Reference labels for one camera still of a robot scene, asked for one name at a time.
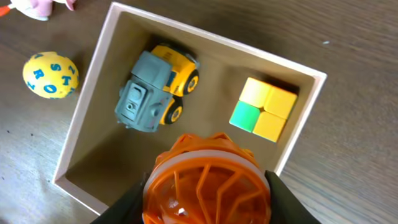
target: green block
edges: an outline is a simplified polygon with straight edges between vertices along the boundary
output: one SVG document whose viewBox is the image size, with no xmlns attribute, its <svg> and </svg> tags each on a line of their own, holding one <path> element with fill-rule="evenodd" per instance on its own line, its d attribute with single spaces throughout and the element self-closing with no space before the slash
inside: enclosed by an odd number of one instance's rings
<svg viewBox="0 0 398 224">
<path fill-rule="evenodd" d="M 253 132 L 259 116 L 259 108 L 239 101 L 229 123 L 245 131 Z"/>
</svg>

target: pink toy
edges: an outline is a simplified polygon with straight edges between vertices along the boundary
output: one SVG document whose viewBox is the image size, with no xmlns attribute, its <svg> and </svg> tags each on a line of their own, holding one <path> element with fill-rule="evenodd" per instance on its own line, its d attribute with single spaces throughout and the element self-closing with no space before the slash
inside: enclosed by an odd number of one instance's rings
<svg viewBox="0 0 398 224">
<path fill-rule="evenodd" d="M 0 17 L 16 8 L 33 19 L 47 21 L 52 13 L 53 1 L 66 4 L 69 10 L 73 11 L 73 3 L 76 0 L 11 0 L 10 5 L 0 7 Z"/>
</svg>

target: yellow wheel hub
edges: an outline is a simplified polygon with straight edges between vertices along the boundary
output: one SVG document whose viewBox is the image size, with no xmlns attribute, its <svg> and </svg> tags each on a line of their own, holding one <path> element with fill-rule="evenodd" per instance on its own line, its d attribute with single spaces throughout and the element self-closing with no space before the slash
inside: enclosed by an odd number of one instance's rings
<svg viewBox="0 0 398 224">
<path fill-rule="evenodd" d="M 181 116 L 182 113 L 182 106 L 179 106 L 177 109 L 175 109 L 175 111 L 173 112 L 172 115 L 172 122 L 176 122 L 176 120 L 179 119 L 179 117 Z"/>
<path fill-rule="evenodd" d="M 199 81 L 199 77 L 198 77 L 198 76 L 195 76 L 195 77 L 193 77 L 193 78 L 191 79 L 191 81 L 190 81 L 189 84 L 188 84 L 188 92 L 189 92 L 189 93 L 192 92 L 192 91 L 195 89 L 195 87 L 196 87 L 197 84 L 198 84 L 198 81 Z"/>
</svg>

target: toy pig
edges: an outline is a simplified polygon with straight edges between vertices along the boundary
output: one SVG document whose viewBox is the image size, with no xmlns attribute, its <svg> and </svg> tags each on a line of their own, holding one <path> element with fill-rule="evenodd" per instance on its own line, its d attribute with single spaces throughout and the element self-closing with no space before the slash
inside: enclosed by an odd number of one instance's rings
<svg viewBox="0 0 398 224">
<path fill-rule="evenodd" d="M 10 5 L 0 7 L 0 17 L 16 8 L 33 19 L 47 21 L 52 13 L 53 1 L 66 4 L 69 10 L 73 11 L 73 3 L 76 0 L 11 0 Z"/>
</svg>

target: dark wood tabletop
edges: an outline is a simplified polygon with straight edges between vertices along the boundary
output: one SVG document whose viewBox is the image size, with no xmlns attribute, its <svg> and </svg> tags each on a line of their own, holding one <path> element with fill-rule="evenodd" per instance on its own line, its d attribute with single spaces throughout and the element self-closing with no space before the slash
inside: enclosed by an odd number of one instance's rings
<svg viewBox="0 0 398 224">
<path fill-rule="evenodd" d="M 326 72 L 281 179 L 322 223 L 398 222 L 397 1 L 122 2 Z M 56 51 L 84 76 L 109 4 L 55 4 L 47 22 L 18 11 L 0 18 L 0 223 L 96 217 L 51 183 L 78 91 L 40 98 L 22 68 Z"/>
</svg>

